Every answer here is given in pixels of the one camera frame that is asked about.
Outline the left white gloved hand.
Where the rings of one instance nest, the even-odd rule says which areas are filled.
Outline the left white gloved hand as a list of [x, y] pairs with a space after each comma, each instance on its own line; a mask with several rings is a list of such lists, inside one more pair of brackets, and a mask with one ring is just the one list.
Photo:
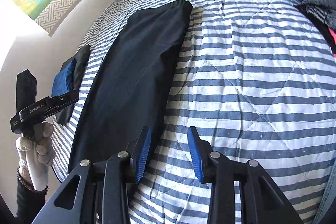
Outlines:
[[49, 167], [55, 157], [51, 139], [53, 131], [52, 124], [39, 123], [34, 126], [37, 141], [21, 136], [15, 142], [19, 155], [19, 174], [26, 184], [39, 192], [47, 187]]

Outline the left black sleeved forearm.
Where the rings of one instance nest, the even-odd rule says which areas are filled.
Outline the left black sleeved forearm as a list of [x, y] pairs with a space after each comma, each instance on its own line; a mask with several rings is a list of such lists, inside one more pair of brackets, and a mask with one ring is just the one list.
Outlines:
[[17, 170], [17, 220], [20, 223], [33, 223], [46, 203], [48, 186], [44, 190], [36, 190]]

